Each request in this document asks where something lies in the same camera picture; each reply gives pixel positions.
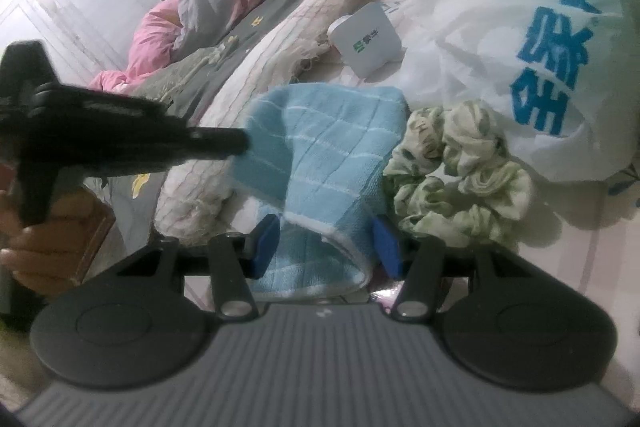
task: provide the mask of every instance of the striped towel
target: striped towel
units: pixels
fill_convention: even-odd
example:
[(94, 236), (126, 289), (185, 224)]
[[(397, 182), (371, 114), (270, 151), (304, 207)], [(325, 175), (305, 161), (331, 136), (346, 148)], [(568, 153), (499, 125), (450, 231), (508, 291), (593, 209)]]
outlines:
[(371, 218), (385, 212), (382, 170), (406, 125), (401, 92), (294, 84), (252, 109), (251, 150), (234, 160), (232, 176), (283, 217), (278, 250), (252, 290), (318, 298), (363, 287), (376, 262)]

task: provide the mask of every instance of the metal screw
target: metal screw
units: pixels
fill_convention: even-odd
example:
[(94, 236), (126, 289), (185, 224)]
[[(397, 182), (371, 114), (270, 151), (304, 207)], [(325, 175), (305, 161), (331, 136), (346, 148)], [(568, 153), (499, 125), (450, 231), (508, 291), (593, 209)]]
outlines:
[(251, 310), (252, 306), (247, 301), (227, 301), (220, 306), (220, 311), (227, 317), (244, 317)]
[(427, 311), (429, 311), (427, 305), (420, 301), (405, 301), (398, 304), (398, 313), (401, 314), (402, 317), (417, 319), (418, 317), (426, 315)]

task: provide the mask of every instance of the yellow star pattern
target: yellow star pattern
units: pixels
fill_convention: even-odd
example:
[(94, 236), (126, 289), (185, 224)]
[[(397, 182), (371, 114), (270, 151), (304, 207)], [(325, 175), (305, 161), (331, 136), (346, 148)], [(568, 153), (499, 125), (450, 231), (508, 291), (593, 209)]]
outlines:
[(133, 181), (133, 185), (131, 187), (131, 196), (133, 199), (136, 199), (140, 194), (140, 189), (142, 185), (149, 181), (151, 174), (138, 174), (136, 179)]

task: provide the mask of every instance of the ridged surface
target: ridged surface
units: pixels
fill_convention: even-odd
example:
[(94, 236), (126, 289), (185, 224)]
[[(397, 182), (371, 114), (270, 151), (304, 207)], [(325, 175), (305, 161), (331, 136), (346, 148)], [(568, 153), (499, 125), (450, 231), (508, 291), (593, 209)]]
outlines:
[(28, 427), (618, 427), (630, 413), (596, 385), (506, 391), (459, 368), (430, 330), (376, 305), (272, 305), (222, 328), (190, 367), (128, 393), (55, 383)]

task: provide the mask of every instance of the brown object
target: brown object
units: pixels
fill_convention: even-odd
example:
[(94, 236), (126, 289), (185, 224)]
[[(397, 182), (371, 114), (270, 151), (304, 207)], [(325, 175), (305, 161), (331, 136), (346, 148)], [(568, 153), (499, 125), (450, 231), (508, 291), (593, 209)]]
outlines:
[(71, 279), (74, 286), (78, 286), (84, 281), (84, 277), (94, 261), (98, 250), (115, 223), (115, 217), (110, 207), (96, 199), (94, 211), (85, 220), (88, 239), (84, 247), (84, 253), (78, 262), (76, 273)]

